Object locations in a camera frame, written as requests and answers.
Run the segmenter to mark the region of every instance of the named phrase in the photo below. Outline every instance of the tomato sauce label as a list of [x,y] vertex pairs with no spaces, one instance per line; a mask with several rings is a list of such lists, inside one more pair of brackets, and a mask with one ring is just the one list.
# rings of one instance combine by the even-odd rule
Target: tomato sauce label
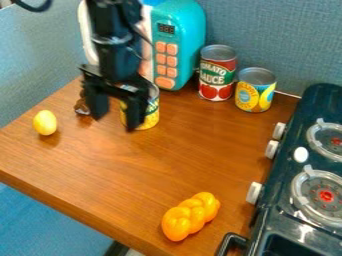
[[224,66],[213,62],[201,61],[200,79],[211,85],[224,86],[233,80],[234,70],[229,70]]
[[199,94],[211,101],[222,101],[231,97],[233,93],[232,81],[235,73],[236,61],[215,62],[201,60]]

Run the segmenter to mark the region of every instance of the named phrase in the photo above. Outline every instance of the tin can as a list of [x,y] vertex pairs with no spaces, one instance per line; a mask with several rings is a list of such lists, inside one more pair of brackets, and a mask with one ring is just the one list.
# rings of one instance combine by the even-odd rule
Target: tin can
[[[147,130],[154,127],[159,122],[159,88],[150,83],[150,97],[148,99],[148,107],[146,109],[145,122],[139,125],[136,130]],[[120,120],[126,126],[126,103],[120,101]]]
[[209,45],[201,50],[199,95],[222,101],[233,94],[236,54],[227,45]]
[[264,112],[271,107],[276,77],[264,68],[252,67],[238,74],[235,104],[247,112]]

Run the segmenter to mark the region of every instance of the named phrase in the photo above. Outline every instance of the toy stove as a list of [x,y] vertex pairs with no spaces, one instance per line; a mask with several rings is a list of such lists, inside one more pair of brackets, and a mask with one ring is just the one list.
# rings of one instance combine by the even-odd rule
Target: toy stove
[[309,87],[290,122],[278,123],[266,149],[274,164],[253,182],[251,237],[228,233],[217,255],[342,255],[342,87]]

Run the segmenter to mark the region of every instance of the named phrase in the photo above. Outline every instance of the yellow can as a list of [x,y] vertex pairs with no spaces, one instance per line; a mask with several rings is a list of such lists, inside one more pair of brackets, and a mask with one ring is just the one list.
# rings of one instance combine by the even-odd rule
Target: yellow can
[[[150,83],[150,98],[146,109],[145,122],[138,126],[136,130],[147,130],[154,127],[159,122],[159,88]],[[126,103],[120,101],[120,120],[126,126]]]
[[271,107],[276,78],[264,68],[245,68],[239,72],[235,104],[247,112],[264,112]]

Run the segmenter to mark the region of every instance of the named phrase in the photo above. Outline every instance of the wooden table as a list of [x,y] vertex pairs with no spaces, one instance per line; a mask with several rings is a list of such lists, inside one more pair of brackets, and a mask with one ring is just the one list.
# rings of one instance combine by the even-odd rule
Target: wooden table
[[[76,79],[0,131],[0,181],[147,255],[213,255],[225,233],[248,234],[252,181],[262,182],[271,161],[265,147],[295,98],[276,95],[263,114],[234,100],[210,102],[195,83],[161,93],[160,123],[126,133],[118,103],[99,122],[77,116]],[[41,137],[32,128],[42,109],[59,130]],[[163,235],[163,214],[200,191],[222,204],[216,219],[183,242]]]

